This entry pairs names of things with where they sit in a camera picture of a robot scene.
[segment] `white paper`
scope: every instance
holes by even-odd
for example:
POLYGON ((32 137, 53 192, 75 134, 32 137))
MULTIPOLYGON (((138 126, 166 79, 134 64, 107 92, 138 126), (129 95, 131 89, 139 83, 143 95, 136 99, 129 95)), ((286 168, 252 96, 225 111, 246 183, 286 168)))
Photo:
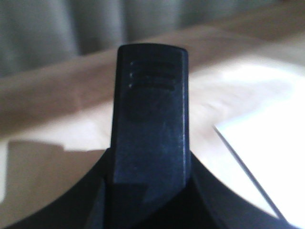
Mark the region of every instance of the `white paper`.
POLYGON ((304 81, 284 100, 216 128, 288 222, 305 228, 304 81))

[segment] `wooden table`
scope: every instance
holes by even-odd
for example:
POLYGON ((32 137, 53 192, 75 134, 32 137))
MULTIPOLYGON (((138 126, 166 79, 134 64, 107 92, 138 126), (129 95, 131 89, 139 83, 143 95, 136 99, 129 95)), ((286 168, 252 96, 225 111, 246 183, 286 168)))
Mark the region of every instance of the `wooden table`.
MULTIPOLYGON (((305 2, 145 42, 188 50, 192 151, 228 187, 274 214, 213 125, 281 99, 302 78, 305 2)), ((0 228, 63 194, 109 146, 115 62, 116 49, 0 79, 0 228)))

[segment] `black plastic object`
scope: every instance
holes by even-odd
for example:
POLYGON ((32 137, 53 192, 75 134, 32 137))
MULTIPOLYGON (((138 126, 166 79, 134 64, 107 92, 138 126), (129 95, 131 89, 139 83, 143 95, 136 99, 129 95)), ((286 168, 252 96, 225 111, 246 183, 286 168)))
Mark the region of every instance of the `black plastic object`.
POLYGON ((190 177, 187 52, 159 44, 118 51, 109 228, 128 228, 176 196, 190 177))
POLYGON ((9 229, 294 229, 219 182, 189 150, 187 52, 118 51, 111 148, 74 187, 9 229))

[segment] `gray curtain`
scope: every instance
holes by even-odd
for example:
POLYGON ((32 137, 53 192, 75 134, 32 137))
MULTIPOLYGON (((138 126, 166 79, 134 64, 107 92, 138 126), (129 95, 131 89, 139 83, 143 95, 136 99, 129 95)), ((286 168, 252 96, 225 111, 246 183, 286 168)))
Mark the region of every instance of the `gray curtain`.
POLYGON ((278 0, 0 0, 0 76, 278 0))

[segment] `horizontal groove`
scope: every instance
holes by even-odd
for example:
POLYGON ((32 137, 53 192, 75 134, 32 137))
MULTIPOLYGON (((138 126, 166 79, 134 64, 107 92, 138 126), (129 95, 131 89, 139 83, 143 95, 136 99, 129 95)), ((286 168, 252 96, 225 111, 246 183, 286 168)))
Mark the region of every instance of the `horizontal groove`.
POLYGON ((133 79, 148 79, 148 78, 165 78, 165 79, 175 79, 175 76, 165 72, 156 72, 156 71, 136 71, 130 74, 130 77, 133 79))
POLYGON ((175 88, 172 85, 163 84, 163 83, 132 83, 131 84, 132 89, 138 89, 138 88, 156 88, 156 89, 165 89, 169 91, 173 91, 175 88))
POLYGON ((153 68, 158 70, 172 70, 175 68, 175 65, 169 62, 162 61, 149 61, 149 60, 141 60, 141 61, 132 61, 130 65, 134 68, 153 68))

